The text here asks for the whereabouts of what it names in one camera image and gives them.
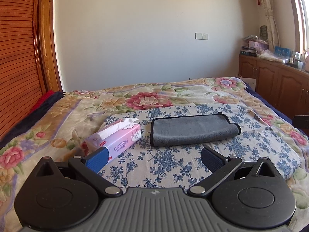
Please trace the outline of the purple and grey towel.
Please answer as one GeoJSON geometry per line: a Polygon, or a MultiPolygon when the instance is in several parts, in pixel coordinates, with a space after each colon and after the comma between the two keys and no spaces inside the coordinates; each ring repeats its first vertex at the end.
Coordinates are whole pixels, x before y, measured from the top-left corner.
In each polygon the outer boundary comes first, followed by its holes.
{"type": "Polygon", "coordinates": [[[241,127],[219,112],[211,115],[156,118],[151,122],[150,145],[168,147],[193,145],[234,138],[241,127]]]}

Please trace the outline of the wooden sideboard cabinet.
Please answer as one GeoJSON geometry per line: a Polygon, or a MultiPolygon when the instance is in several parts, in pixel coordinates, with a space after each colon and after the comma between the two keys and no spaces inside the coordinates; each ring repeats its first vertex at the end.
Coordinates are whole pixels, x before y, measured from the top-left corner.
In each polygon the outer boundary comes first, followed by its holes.
{"type": "Polygon", "coordinates": [[[239,56],[238,75],[256,79],[256,92],[292,119],[308,114],[308,73],[280,62],[239,56]]]}

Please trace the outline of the pink cotton tissue pack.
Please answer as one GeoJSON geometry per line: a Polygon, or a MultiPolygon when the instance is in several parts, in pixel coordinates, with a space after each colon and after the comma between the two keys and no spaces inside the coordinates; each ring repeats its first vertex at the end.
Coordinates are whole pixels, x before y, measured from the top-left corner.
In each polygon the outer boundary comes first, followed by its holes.
{"type": "Polygon", "coordinates": [[[108,164],[140,138],[141,126],[138,118],[122,118],[90,135],[84,142],[89,152],[96,152],[99,148],[105,147],[108,156],[104,160],[105,164],[108,164]]]}

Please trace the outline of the floral pastel bed blanket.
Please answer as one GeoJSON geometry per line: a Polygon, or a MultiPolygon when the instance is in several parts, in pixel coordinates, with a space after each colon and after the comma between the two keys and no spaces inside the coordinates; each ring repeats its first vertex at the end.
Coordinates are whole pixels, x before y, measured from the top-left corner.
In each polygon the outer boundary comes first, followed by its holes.
{"type": "Polygon", "coordinates": [[[308,225],[308,137],[242,80],[227,77],[71,91],[43,116],[32,115],[16,134],[1,143],[1,231],[21,228],[14,199],[37,162],[43,156],[67,161],[75,155],[88,154],[82,143],[103,127],[106,117],[188,104],[240,103],[273,127],[301,158],[301,165],[285,180],[296,199],[290,229],[302,230],[308,225]]]}

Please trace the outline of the blue floral white cloth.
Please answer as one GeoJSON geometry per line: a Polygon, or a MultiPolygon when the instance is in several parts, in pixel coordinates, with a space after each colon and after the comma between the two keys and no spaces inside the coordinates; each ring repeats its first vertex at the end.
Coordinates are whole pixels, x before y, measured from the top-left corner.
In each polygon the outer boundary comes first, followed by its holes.
{"type": "Polygon", "coordinates": [[[141,138],[123,154],[104,166],[100,175],[123,191],[128,187],[188,189],[208,177],[211,172],[201,161],[203,144],[153,148],[150,146],[151,121],[158,117],[225,114],[231,123],[241,128],[232,139],[208,143],[207,146],[224,156],[237,156],[243,161],[269,158],[281,175],[288,179],[301,165],[295,150],[244,104],[188,104],[152,108],[108,116],[102,126],[124,117],[135,117],[141,126],[141,138]]]}

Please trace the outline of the white box beside bed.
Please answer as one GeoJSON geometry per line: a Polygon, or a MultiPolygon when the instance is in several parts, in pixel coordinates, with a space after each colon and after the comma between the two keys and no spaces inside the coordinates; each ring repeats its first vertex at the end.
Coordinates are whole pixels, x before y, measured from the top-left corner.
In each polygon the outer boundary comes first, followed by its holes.
{"type": "Polygon", "coordinates": [[[240,78],[247,87],[250,87],[253,91],[256,91],[256,79],[255,78],[240,78]]]}

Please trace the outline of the red blanket at bedside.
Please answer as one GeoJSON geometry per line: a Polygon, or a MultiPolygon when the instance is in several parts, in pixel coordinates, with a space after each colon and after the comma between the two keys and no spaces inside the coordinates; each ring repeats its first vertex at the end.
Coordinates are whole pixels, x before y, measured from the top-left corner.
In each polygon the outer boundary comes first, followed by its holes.
{"type": "Polygon", "coordinates": [[[32,112],[34,112],[36,109],[38,109],[48,98],[50,98],[55,92],[52,90],[47,91],[45,94],[42,95],[41,98],[39,98],[37,100],[37,102],[35,103],[35,105],[31,108],[31,110],[29,111],[29,114],[31,114],[32,112]]]}

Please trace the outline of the clutter pile on cabinet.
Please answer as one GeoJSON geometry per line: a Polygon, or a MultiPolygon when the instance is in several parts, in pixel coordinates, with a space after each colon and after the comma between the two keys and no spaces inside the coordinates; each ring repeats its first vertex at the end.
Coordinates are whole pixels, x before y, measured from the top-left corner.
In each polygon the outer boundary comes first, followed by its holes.
{"type": "Polygon", "coordinates": [[[267,26],[262,25],[259,32],[259,37],[256,35],[250,35],[244,38],[244,45],[240,50],[241,55],[288,64],[289,66],[308,72],[308,64],[306,63],[308,52],[304,51],[300,53],[279,46],[275,46],[274,50],[270,50],[267,26]]]}

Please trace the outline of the wooden louvered wardrobe door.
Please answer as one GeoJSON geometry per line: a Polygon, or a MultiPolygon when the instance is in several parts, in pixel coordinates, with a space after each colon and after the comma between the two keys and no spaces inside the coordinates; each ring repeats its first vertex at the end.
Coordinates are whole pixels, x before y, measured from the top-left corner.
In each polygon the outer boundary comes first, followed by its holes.
{"type": "Polygon", "coordinates": [[[1,0],[1,136],[46,92],[38,43],[38,1],[1,0]]]}

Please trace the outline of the patterned beige curtain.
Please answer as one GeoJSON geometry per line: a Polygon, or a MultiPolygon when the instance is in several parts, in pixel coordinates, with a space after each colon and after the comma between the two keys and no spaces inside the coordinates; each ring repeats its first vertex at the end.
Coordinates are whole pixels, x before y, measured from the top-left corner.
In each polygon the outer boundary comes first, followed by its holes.
{"type": "Polygon", "coordinates": [[[266,18],[269,49],[271,51],[274,51],[275,47],[280,45],[280,39],[273,11],[274,7],[273,0],[258,0],[258,1],[260,2],[260,5],[263,8],[266,18]]]}

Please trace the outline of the window frame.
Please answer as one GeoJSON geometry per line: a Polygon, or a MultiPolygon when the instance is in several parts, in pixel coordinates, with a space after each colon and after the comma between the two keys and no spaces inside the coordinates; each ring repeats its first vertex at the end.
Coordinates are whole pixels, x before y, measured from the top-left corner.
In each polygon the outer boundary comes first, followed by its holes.
{"type": "Polygon", "coordinates": [[[295,49],[308,50],[308,0],[291,0],[295,24],[295,49]]]}

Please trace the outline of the white wall switch socket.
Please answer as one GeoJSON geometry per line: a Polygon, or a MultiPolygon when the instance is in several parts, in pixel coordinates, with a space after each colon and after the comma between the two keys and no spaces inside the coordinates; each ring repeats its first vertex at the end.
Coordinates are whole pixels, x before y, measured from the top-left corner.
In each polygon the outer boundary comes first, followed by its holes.
{"type": "Polygon", "coordinates": [[[208,40],[208,34],[205,33],[195,33],[196,40],[208,40]]]}

